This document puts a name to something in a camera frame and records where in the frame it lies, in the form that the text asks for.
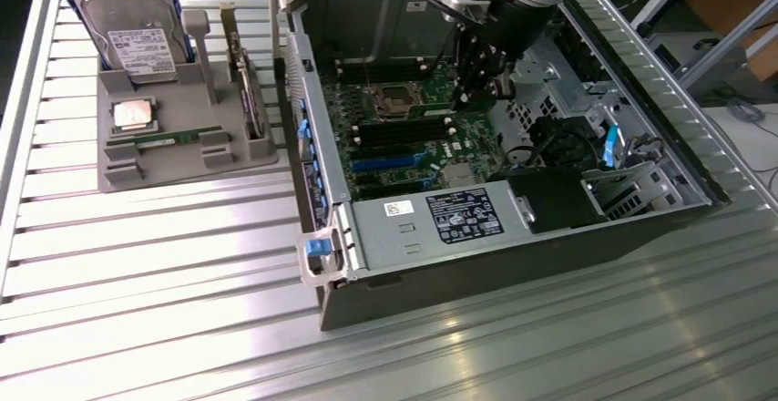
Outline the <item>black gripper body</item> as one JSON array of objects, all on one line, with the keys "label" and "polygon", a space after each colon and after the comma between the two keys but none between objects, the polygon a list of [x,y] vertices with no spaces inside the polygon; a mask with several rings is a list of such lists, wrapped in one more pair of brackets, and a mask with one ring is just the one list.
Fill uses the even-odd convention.
[{"label": "black gripper body", "polygon": [[481,39],[509,62],[537,40],[557,11],[557,5],[535,7],[515,0],[492,1],[481,27]]}]

